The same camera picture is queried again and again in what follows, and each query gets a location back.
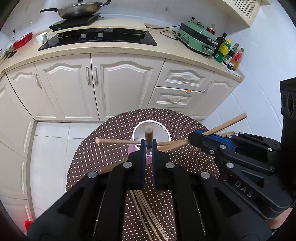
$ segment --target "kitchen counter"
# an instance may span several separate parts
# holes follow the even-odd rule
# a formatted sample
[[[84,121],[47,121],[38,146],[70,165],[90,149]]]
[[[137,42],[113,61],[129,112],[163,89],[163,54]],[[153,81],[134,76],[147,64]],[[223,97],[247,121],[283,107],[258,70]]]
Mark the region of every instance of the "kitchen counter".
[[[87,42],[69,44],[58,47],[53,47],[41,51],[37,51],[40,47],[33,35],[31,41],[19,48],[14,56],[10,59],[6,58],[0,65],[0,78],[9,70],[20,67],[22,65],[32,63],[34,61],[82,53],[127,53],[145,55],[159,58],[166,58],[187,64],[192,64],[201,68],[205,68],[235,81],[242,82],[244,75],[237,70],[241,75],[238,77],[233,75],[223,64],[218,63],[213,57],[205,57],[189,50],[180,41],[172,40],[160,34],[161,30],[149,29],[150,34],[157,43],[157,46],[124,43],[124,42]]]

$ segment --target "brown tablecloth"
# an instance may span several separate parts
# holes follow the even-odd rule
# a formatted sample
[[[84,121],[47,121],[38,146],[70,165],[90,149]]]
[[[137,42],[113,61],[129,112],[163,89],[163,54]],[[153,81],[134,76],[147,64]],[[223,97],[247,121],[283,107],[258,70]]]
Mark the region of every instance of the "brown tablecloth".
[[[105,165],[121,162],[123,157],[127,156],[128,145],[96,144],[96,138],[130,139],[134,127],[145,120],[162,123],[170,132],[171,140],[185,139],[189,133],[198,128],[207,130],[198,121],[165,109],[134,110],[110,118],[94,130],[77,148],[68,172],[66,191],[89,171],[98,172]],[[216,177],[219,175],[214,158],[196,147],[186,145],[169,151],[169,155],[171,161],[185,167],[187,171],[193,173],[207,171]],[[170,190],[157,191],[154,189],[152,164],[146,166],[145,182],[143,193],[147,202],[169,236],[169,240],[176,240],[172,193]],[[152,239],[158,240],[145,217],[144,221]],[[126,196],[123,240],[149,240],[129,191]]]

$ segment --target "bottle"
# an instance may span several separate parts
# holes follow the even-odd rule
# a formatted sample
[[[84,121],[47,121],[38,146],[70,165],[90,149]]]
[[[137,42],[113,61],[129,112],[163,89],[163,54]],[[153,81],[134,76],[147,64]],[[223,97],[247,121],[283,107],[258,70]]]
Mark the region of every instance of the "bottle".
[[[233,56],[235,55],[235,52],[237,51],[237,48],[239,47],[238,43],[235,43],[233,48],[228,52],[225,59],[223,60],[223,64],[228,65],[230,61],[232,60]]]
[[[241,48],[235,53],[235,56],[233,57],[229,65],[227,65],[227,68],[229,68],[230,70],[236,70],[242,60],[243,54],[244,48]]]
[[[215,35],[216,29],[215,29],[216,25],[212,24],[211,27],[207,27],[206,31],[210,32],[211,34]]]
[[[218,52],[218,50],[219,50],[219,48],[220,48],[220,46],[221,46],[221,44],[222,44],[222,42],[225,40],[225,38],[226,38],[226,36],[227,36],[227,33],[223,33],[223,35],[221,36],[221,37],[218,37],[217,39],[216,39],[216,41],[218,42],[218,46],[217,46],[217,48],[215,49],[215,51],[214,51],[214,53],[212,54],[212,56],[216,56],[216,54],[217,54],[217,52]]]
[[[217,60],[219,63],[222,63],[225,56],[228,54],[231,46],[231,40],[225,39],[223,43],[221,44],[218,52],[215,55],[215,60]]]

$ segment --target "frying pan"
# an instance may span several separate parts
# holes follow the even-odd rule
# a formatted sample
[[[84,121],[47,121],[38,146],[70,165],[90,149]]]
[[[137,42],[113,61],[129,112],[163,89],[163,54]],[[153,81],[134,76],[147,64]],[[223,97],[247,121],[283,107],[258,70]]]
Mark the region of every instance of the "frying pan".
[[[46,8],[40,10],[40,12],[54,11],[58,12],[59,16],[64,19],[70,19],[80,16],[89,16],[96,13],[102,6],[110,4],[111,1],[108,0],[106,3],[94,2],[94,3],[83,3],[78,0],[78,4],[67,6],[61,9],[57,8]]]

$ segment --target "induction cooktop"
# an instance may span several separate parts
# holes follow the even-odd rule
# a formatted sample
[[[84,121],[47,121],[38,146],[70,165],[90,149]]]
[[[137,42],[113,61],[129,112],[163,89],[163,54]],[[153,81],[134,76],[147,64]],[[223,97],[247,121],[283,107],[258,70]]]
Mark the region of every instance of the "induction cooktop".
[[[43,44],[38,51],[84,42],[127,42],[157,46],[149,31],[122,28],[92,28],[56,34]]]

